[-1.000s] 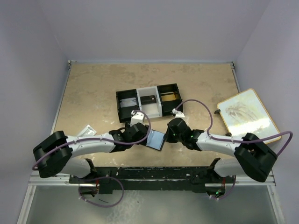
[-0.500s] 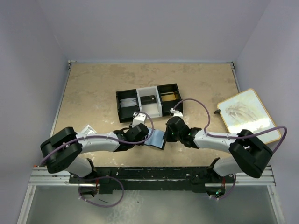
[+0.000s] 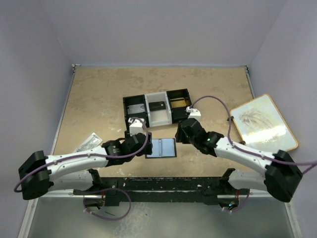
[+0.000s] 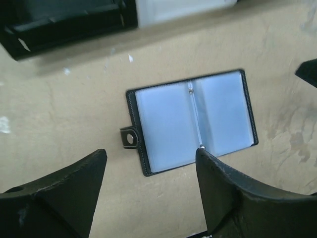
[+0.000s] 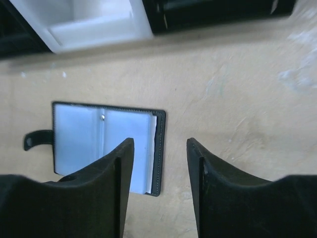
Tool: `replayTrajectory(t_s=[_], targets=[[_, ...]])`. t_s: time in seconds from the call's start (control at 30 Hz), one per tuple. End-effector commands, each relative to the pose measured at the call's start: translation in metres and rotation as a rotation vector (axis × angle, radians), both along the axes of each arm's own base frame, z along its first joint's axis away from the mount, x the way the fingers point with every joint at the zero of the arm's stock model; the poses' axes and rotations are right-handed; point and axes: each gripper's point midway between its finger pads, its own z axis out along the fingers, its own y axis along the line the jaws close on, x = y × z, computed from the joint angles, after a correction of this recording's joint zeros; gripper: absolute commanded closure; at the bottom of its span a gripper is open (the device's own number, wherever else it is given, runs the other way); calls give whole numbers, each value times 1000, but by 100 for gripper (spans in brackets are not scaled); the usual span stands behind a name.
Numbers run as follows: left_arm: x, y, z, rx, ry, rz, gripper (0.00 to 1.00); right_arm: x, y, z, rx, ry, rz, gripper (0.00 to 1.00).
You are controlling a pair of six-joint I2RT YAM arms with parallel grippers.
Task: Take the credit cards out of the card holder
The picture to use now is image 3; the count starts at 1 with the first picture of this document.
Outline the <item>black leather card holder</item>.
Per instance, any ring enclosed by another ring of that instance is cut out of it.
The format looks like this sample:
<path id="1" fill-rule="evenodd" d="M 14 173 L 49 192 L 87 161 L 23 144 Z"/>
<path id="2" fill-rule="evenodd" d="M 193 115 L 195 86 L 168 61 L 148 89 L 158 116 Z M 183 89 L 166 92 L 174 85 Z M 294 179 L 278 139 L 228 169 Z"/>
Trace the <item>black leather card holder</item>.
<path id="1" fill-rule="evenodd" d="M 152 154 L 146 159 L 175 158 L 177 157 L 175 138 L 152 139 Z"/>

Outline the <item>clear plastic card sleeve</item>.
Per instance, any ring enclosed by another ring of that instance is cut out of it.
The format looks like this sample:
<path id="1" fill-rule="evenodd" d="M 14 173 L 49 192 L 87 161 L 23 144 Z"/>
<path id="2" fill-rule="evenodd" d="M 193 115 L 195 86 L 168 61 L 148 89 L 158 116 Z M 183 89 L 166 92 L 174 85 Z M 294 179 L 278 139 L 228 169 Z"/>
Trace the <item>clear plastic card sleeve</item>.
<path id="1" fill-rule="evenodd" d="M 94 132 L 92 132 L 77 148 L 72 152 L 81 152 L 85 150 L 93 149 L 102 143 L 102 139 Z"/>

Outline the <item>black and white organizer tray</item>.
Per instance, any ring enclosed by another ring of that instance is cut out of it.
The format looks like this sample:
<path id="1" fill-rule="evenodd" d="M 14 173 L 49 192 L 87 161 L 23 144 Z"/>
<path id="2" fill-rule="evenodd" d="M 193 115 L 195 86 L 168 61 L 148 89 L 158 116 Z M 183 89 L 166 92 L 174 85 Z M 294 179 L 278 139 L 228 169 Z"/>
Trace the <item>black and white organizer tray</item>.
<path id="1" fill-rule="evenodd" d="M 163 91 L 123 98 L 126 128 L 129 119 L 144 119 L 147 127 L 165 126 L 188 118 L 186 108 L 191 106 L 187 89 Z"/>

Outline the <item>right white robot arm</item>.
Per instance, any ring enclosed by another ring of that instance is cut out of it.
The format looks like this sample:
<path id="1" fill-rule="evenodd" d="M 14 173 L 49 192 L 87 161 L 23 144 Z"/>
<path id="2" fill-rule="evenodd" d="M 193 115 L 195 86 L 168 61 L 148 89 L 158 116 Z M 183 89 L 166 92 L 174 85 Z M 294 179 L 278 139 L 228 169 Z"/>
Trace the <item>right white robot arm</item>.
<path id="1" fill-rule="evenodd" d="M 249 172 L 231 172 L 227 180 L 234 189 L 267 191 L 275 199 L 287 203 L 303 177 L 288 152 L 271 153 L 235 143 L 223 134 L 205 131 L 194 118 L 178 123 L 175 140 L 192 144 L 205 155 L 229 159 L 250 168 Z"/>

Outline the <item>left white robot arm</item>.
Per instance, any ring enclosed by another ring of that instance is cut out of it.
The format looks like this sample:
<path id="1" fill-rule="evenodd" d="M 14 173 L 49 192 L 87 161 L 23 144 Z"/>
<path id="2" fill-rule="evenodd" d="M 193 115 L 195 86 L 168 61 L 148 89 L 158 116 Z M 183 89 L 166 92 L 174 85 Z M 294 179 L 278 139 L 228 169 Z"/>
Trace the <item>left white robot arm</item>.
<path id="1" fill-rule="evenodd" d="M 65 155 L 36 151 L 18 169 L 20 181 L 14 191 L 24 200 L 39 198 L 49 191 L 76 189 L 96 191 L 102 183 L 95 168 L 130 162 L 152 153 L 151 133 L 138 133 L 103 143 L 93 149 Z"/>

